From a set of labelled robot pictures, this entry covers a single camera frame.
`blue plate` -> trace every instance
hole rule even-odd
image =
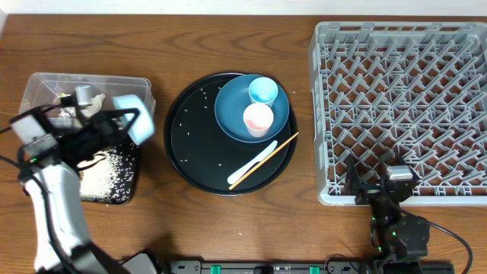
[[[272,105],[274,123],[263,137],[255,138],[247,131],[244,124],[244,111],[251,104],[250,83],[261,75],[242,75],[229,81],[221,88],[215,101],[215,116],[218,125],[227,135],[240,142],[258,143],[269,140],[278,134],[288,121],[289,101],[278,84],[277,98]]]

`wooden tabletop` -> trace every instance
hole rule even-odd
[[[8,17],[0,41],[0,128],[18,113],[34,72],[148,78],[157,106],[156,134],[145,145],[133,200],[85,203],[93,241],[119,259],[149,247],[160,259],[323,261],[334,253],[365,258],[371,246],[368,207],[326,207],[317,200],[313,106],[307,46],[321,21],[484,21],[487,18],[250,17],[167,15],[22,15]],[[271,75],[288,92],[298,120],[290,164],[269,186],[216,196],[190,186],[164,151],[164,119],[176,96],[216,72]],[[0,135],[0,155],[20,142]],[[36,227],[18,171],[0,162],[0,272],[33,272]],[[410,208],[458,233],[472,247],[471,273],[487,269],[485,208]],[[463,246],[431,230],[426,260],[451,261],[460,273]]]

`cup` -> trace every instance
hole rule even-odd
[[[277,84],[271,78],[259,77],[253,80],[249,86],[250,101],[252,104],[263,103],[272,107],[277,98]]]
[[[253,137],[260,138],[269,131],[274,113],[266,104],[251,104],[243,112],[243,122]]]

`green tape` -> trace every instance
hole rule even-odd
[[[211,274],[220,274],[221,273],[221,266],[212,266],[210,273]]]
[[[310,266],[310,274],[320,274],[320,267]]]

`white plastic knife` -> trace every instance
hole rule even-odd
[[[240,179],[254,164],[264,160],[269,154],[271,154],[275,147],[277,146],[277,141],[273,141],[266,149],[260,152],[254,159],[250,160],[250,162],[246,163],[243,167],[239,168],[235,171],[232,175],[227,178],[227,182],[229,184],[234,184]]]

